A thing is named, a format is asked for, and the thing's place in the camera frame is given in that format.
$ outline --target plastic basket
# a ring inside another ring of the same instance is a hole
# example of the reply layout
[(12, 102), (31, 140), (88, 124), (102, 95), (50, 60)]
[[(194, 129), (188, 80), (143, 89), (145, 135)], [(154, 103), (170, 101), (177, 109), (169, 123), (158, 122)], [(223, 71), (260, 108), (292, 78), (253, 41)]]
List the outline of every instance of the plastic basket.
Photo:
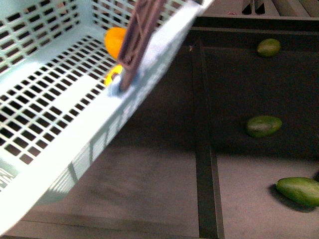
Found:
[(110, 27), (127, 26), (133, 1), (1, 0), (0, 234), (36, 202), (70, 191), (166, 72), (211, 2), (167, 0), (123, 93), (119, 77), (108, 88), (102, 84), (116, 64), (103, 39)]

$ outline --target yellow object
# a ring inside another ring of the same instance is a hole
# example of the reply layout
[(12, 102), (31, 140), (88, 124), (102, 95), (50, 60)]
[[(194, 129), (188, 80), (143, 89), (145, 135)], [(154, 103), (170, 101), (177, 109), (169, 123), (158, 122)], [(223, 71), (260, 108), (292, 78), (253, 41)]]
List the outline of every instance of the yellow object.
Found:
[(113, 67), (109, 72), (108, 74), (106, 75), (105, 77), (105, 80), (104, 80), (104, 85), (105, 86), (108, 86), (110, 85), (112, 82), (113, 82), (113, 79), (112, 77), (114, 77), (115, 74), (120, 74), (123, 70), (123, 67), (122, 65), (118, 64), (116, 65), (115, 67)]
[(117, 59), (126, 33), (125, 28), (112, 27), (104, 36), (104, 44), (109, 54)]

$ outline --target green fruit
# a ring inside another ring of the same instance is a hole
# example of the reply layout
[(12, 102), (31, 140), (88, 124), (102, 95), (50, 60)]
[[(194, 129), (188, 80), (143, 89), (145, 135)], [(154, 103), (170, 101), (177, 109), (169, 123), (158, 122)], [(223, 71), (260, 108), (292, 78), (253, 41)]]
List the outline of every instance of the green fruit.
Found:
[(280, 42), (275, 39), (266, 39), (259, 43), (257, 52), (262, 57), (273, 57), (281, 50)]
[(291, 200), (306, 207), (319, 206), (319, 182), (303, 177), (282, 178), (276, 189)]
[(272, 116), (256, 116), (247, 121), (246, 132), (256, 138), (273, 134), (282, 125), (282, 121)]

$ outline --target orange object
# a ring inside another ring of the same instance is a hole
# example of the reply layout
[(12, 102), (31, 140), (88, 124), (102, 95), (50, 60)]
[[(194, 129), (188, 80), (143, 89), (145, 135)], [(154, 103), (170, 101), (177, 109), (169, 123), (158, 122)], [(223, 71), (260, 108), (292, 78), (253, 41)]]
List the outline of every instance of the orange object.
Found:
[(106, 50), (115, 59), (118, 58), (118, 54), (120, 52), (125, 33), (125, 28), (112, 27), (105, 34), (104, 44)]

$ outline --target bin floor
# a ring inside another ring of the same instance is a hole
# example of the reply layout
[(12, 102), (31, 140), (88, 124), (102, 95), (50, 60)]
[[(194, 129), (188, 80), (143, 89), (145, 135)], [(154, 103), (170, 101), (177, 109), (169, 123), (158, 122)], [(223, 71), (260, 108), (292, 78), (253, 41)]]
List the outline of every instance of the bin floor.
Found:
[[(301, 208), (274, 184), (285, 177), (318, 180), (317, 52), (205, 48), (226, 239), (317, 239), (318, 209)], [(272, 136), (245, 133), (250, 117), (272, 115)]]
[(317, 239), (319, 209), (306, 209), (280, 195), (285, 177), (319, 175), (319, 162), (218, 154), (226, 239)]

